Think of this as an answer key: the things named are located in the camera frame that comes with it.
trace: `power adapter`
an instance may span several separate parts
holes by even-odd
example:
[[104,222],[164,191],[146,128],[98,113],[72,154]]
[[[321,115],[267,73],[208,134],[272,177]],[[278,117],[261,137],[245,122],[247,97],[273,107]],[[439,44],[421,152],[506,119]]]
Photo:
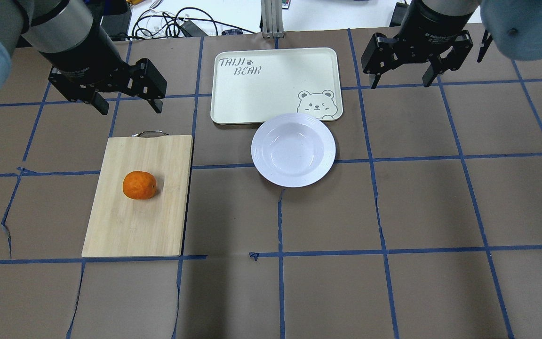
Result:
[[391,27],[400,26],[400,23],[403,22],[405,14],[407,13],[407,8],[409,8],[408,4],[403,4],[401,2],[396,3],[394,12],[392,12],[392,18],[390,19]]
[[186,37],[208,36],[208,34],[206,34],[191,20],[186,20],[185,22],[183,22],[183,25],[179,26],[179,29]]

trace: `white plate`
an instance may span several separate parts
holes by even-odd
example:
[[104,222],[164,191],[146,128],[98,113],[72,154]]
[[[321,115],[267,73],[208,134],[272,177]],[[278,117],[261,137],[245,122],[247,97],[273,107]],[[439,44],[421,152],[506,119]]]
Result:
[[322,121],[343,112],[336,52],[327,47],[222,52],[210,116],[217,124],[265,122],[285,113]]
[[250,151],[254,166],[267,180],[279,186],[302,187],[327,174],[336,157],[336,143],[316,118],[288,113],[262,124]]

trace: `orange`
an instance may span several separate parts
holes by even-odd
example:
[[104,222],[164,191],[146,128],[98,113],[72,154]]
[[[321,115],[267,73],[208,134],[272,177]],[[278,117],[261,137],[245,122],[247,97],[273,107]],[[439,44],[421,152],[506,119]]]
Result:
[[122,191],[131,199],[149,199],[156,194],[156,178],[148,172],[133,171],[125,176]]

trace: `robotic arm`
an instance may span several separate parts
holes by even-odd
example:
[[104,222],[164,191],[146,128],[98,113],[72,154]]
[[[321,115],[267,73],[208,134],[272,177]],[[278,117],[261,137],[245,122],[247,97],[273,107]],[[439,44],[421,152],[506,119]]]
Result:
[[125,63],[82,0],[0,1],[0,87],[20,35],[54,65],[49,81],[69,101],[107,114],[99,92],[122,92],[148,100],[161,113],[166,80],[146,58]]
[[478,6],[486,27],[478,62],[493,40],[513,60],[542,58],[542,0],[412,0],[398,34],[375,33],[361,56],[372,88],[402,64],[430,62],[422,76],[426,87],[445,71],[459,69],[473,46],[463,27]]

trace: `wooden cutting board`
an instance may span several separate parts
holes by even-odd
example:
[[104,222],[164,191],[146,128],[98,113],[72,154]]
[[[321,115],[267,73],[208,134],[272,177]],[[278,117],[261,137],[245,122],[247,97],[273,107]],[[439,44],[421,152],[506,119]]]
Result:
[[[108,139],[82,256],[181,255],[192,145],[190,135]],[[124,195],[132,171],[156,178],[153,198]]]

